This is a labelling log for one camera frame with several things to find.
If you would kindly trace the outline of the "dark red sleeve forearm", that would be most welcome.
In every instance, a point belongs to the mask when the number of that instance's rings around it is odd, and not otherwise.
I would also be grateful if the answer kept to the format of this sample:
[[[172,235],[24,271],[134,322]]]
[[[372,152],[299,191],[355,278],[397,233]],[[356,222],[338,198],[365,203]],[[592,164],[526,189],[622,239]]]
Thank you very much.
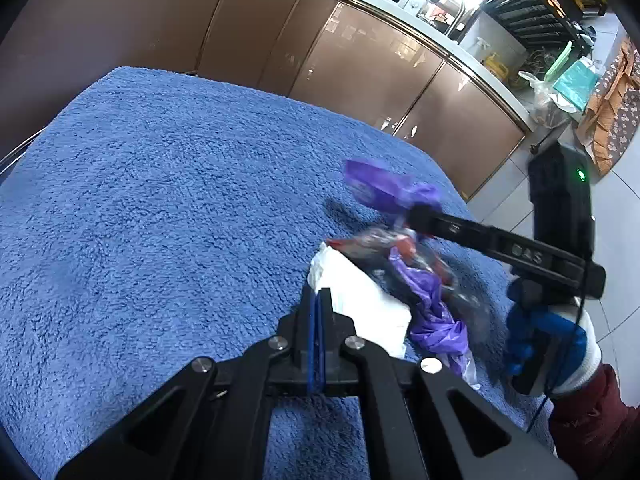
[[[639,477],[639,410],[620,398],[611,365],[600,365],[587,385],[553,399],[549,432],[559,459],[579,479]]]

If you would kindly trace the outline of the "blue white gloved hand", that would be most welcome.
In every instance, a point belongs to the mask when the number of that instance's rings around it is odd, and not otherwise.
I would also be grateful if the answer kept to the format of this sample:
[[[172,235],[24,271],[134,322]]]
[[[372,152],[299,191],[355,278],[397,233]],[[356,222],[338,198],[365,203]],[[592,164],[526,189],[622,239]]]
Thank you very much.
[[[566,396],[596,376],[602,360],[585,299],[526,278],[508,288],[506,374],[526,396]]]

